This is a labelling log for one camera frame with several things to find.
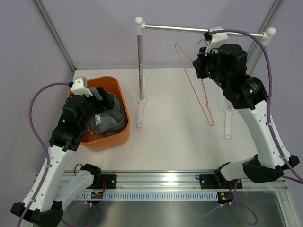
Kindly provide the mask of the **grey shorts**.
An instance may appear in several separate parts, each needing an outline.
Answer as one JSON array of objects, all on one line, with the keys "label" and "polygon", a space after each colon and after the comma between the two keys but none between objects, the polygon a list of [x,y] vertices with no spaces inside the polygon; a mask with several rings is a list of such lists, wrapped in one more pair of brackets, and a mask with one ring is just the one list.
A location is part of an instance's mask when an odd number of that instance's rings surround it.
[{"label": "grey shorts", "polygon": [[112,136],[122,132],[127,123],[125,109],[118,96],[111,94],[111,103],[113,109],[105,110],[102,113],[96,114],[91,121],[91,129],[95,134],[103,135],[104,137]]}]

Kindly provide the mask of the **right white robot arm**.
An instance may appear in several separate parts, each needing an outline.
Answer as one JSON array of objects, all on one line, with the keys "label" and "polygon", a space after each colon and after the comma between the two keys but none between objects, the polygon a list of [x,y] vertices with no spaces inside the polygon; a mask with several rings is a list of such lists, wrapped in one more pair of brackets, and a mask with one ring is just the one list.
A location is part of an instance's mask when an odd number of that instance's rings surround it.
[{"label": "right white robot arm", "polygon": [[242,178],[255,183],[274,182],[300,162],[283,147],[273,119],[267,113],[266,89],[260,79],[246,74],[246,62],[247,53],[238,44],[223,44],[210,52],[201,47],[193,61],[197,77],[210,78],[238,111],[257,150],[248,160],[228,162],[215,170],[214,182],[221,188],[228,188],[232,181]]}]

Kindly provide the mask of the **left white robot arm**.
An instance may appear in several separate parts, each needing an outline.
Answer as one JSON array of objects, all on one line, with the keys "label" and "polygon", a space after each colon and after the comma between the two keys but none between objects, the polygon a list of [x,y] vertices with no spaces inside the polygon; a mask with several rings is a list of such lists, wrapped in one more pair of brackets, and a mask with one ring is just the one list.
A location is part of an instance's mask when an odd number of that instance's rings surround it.
[{"label": "left white robot arm", "polygon": [[119,103],[118,96],[103,87],[88,91],[89,95],[72,94],[66,99],[49,146],[42,146],[46,159],[33,187],[24,200],[14,203],[10,210],[19,217],[19,222],[25,220],[40,227],[56,227],[64,210],[81,191],[87,188],[115,189],[116,175],[104,175],[100,168],[85,164],[67,185],[56,192],[65,166],[86,136],[89,123],[97,114],[111,113]]}]

